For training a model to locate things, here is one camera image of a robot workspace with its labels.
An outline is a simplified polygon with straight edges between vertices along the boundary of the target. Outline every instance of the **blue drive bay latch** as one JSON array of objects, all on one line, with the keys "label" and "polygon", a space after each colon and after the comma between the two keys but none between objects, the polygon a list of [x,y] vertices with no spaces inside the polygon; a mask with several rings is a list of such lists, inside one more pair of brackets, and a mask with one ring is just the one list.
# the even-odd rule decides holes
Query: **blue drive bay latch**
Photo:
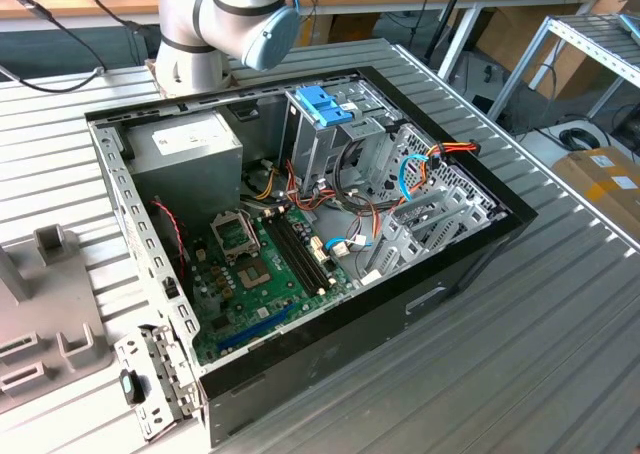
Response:
[{"label": "blue drive bay latch", "polygon": [[296,96],[323,127],[353,120],[353,114],[343,110],[336,98],[327,94],[320,86],[300,88],[296,91]]}]

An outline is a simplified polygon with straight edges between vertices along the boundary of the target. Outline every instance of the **metal shelf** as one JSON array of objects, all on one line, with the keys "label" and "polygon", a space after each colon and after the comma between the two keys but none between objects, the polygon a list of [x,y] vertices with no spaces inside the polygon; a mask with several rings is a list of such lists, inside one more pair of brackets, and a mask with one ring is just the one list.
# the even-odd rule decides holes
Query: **metal shelf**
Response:
[{"label": "metal shelf", "polygon": [[[544,64],[552,65],[557,53],[569,43],[620,76],[591,109],[589,116],[598,112],[623,79],[640,88],[640,45],[620,26],[616,15],[547,17],[489,110],[489,119],[498,118],[549,34],[555,34],[561,41],[551,50]],[[546,66],[541,67],[529,87],[535,89],[547,70]]]},{"label": "metal shelf", "polygon": [[617,16],[552,18],[549,31],[640,88],[640,45],[620,27]]},{"label": "metal shelf", "polygon": [[[293,50],[242,85],[371,65],[539,213],[460,296],[257,420],[216,452],[631,452],[640,432],[638,246],[405,50],[384,40]],[[63,87],[82,76],[47,79]],[[157,99],[142,68],[77,93],[0,84],[0,242],[60,222],[80,235],[113,344],[157,322],[128,259],[83,113]],[[23,452],[208,452],[187,422],[145,447],[116,365],[0,416]]]}]

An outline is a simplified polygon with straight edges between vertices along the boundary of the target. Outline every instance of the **green motherboard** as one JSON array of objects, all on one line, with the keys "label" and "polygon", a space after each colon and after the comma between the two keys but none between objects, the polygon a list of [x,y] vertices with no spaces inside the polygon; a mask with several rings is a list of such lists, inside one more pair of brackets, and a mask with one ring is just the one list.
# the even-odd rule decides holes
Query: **green motherboard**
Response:
[{"label": "green motherboard", "polygon": [[[295,247],[312,253],[309,239],[314,233],[303,213],[292,208],[281,215],[280,222],[285,220],[289,225],[284,227],[297,234],[300,244]],[[314,259],[315,266],[311,267],[317,266],[330,283],[326,290],[313,291],[299,266],[292,269],[289,265],[304,257],[292,257],[289,251],[292,242],[286,244],[287,252],[282,252],[278,246],[283,246],[283,239],[273,231],[270,221],[261,217],[249,221],[247,217],[247,222],[253,228],[259,252],[232,261],[225,256],[221,240],[225,250],[249,241],[249,236],[237,225],[218,230],[222,239],[211,231],[187,246],[194,279],[192,305],[200,322],[194,348],[201,364],[214,361],[353,289],[340,267],[332,261],[320,264]]]}]

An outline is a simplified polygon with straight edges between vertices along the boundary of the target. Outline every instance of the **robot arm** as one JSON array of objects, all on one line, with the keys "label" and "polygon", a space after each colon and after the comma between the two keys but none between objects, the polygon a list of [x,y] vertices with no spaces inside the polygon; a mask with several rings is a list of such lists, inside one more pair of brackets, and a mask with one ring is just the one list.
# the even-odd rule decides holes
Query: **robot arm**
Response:
[{"label": "robot arm", "polygon": [[162,43],[156,78],[172,95],[228,84],[226,54],[263,71],[278,65],[298,34],[285,0],[158,0]]}]

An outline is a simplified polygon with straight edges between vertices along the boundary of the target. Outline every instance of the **open computer tower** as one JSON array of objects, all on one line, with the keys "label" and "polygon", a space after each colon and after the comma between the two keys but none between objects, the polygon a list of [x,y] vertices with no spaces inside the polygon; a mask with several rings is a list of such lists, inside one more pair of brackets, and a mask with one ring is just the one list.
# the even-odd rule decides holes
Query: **open computer tower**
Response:
[{"label": "open computer tower", "polygon": [[459,293],[535,211],[373,68],[87,115],[158,325],[116,344],[153,440],[212,446]]}]

